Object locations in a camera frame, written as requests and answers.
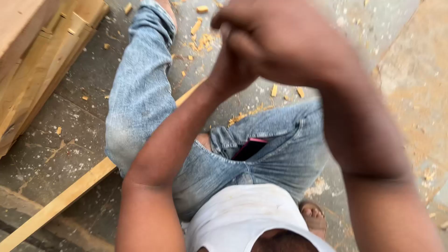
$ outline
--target knee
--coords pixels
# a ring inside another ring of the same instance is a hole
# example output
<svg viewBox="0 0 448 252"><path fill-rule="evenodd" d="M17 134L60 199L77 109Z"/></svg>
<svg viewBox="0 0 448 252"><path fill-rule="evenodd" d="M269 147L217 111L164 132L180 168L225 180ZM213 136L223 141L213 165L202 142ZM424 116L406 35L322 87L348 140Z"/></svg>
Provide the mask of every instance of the knee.
<svg viewBox="0 0 448 252"><path fill-rule="evenodd" d="M118 167L120 175L124 178L132 162L144 145L137 139L137 135L129 129L119 125L106 123L105 153Z"/></svg>

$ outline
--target light blue jeans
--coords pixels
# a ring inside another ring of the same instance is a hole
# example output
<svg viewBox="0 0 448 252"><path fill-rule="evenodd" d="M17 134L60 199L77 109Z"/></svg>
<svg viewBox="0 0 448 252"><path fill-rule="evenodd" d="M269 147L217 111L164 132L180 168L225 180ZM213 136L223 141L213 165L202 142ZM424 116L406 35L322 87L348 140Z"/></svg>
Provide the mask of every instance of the light blue jeans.
<svg viewBox="0 0 448 252"><path fill-rule="evenodd" d="M129 28L130 44L115 76L106 119L106 155L122 177L154 130L176 109L166 75L175 33L165 10L152 0L142 2ZM252 137L269 143L246 161L230 160ZM183 221L230 185L272 183L298 202L329 157L318 100L258 113L230 128L212 128L210 138L212 152L195 141L174 181L174 203Z"/></svg>

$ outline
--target smartphone in pocket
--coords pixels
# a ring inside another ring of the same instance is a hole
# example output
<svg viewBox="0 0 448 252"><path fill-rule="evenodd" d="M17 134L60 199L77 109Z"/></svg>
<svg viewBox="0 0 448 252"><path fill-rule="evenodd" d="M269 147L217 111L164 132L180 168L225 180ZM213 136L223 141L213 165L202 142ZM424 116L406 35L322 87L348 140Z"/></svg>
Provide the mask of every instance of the smartphone in pocket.
<svg viewBox="0 0 448 252"><path fill-rule="evenodd" d="M249 138L247 143L232 157L235 161L245 161L255 155L267 144L266 140L258 138Z"/></svg>

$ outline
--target bare foot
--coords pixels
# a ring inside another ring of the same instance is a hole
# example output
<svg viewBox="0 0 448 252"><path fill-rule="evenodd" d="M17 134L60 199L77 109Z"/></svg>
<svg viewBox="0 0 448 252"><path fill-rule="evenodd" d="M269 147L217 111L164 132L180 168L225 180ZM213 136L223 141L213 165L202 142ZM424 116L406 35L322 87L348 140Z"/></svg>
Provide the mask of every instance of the bare foot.
<svg viewBox="0 0 448 252"><path fill-rule="evenodd" d="M177 30L176 16L174 15L174 11L171 8L169 0L155 0L155 1L157 3L159 3L160 6L162 6L162 8L168 12L169 16L171 17L172 21L174 22L174 26L176 27L176 30Z"/></svg>
<svg viewBox="0 0 448 252"><path fill-rule="evenodd" d="M205 149L211 151L210 135L208 133L200 133L196 140L199 141Z"/></svg>
<svg viewBox="0 0 448 252"><path fill-rule="evenodd" d="M310 219L310 217L315 218L315 221L313 221L312 225L310 225L310 223L308 223L308 222L306 223L308 225L308 229L310 230L311 233L317 235L322 240L325 240L325 233L327 231L327 228L323 227L323 226L319 226L320 223L323 223L325 221L324 220L325 217L324 217L323 213L319 209L313 208L312 205L305 204L302 209L302 216L304 217L305 221L307 221L307 219Z"/></svg>

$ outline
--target concrete floor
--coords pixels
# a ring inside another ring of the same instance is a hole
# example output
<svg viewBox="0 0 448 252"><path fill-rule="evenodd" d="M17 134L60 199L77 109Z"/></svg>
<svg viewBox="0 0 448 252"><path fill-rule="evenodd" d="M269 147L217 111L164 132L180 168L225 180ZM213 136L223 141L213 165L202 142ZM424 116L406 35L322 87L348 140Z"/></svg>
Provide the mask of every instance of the concrete floor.
<svg viewBox="0 0 448 252"><path fill-rule="evenodd" d="M104 96L112 88L119 59L128 43L127 28L135 14L135 9L129 16L123 13L128 0L106 2L111 12L101 23L97 36L27 132L0 160L0 240L105 157L108 101ZM131 2L135 7L139 4L138 0ZM198 37L212 34L216 40L212 51L194 52L188 46L190 28L198 16L195 7L203 4L210 12L201 15L204 23ZM444 26L448 22L448 4L444 0L426 0L407 25L418 0L377 0L367 6L363 0L320 0L317 4L335 27L340 26L346 33L366 69L375 73L374 78L408 140L406 148L428 214L438 225L448 221L448 104L444 100L448 83L448 30ZM219 53L220 40L208 28L217 9L214 1L179 1L174 9L179 31L172 53L177 57L168 79L177 99L208 75ZM109 43L111 48L103 50L103 43ZM184 60L188 55L195 60ZM272 99L271 87L272 83L257 80L248 90L223 103L209 118L204 131L210 125L226 125L233 116L261 103L280 107L301 101L295 89L286 86L281 86ZM304 90L306 98L318 95L310 88ZM89 96L87 101L81 99L84 95ZM285 101L284 95L291 101ZM62 127L60 136L55 134L58 126ZM117 173L109 175L16 250L113 251L121 182ZM327 241L337 251L357 251L344 185L335 162L327 165L306 195L323 206L329 224ZM447 242L447 233L441 230L440 234Z"/></svg>

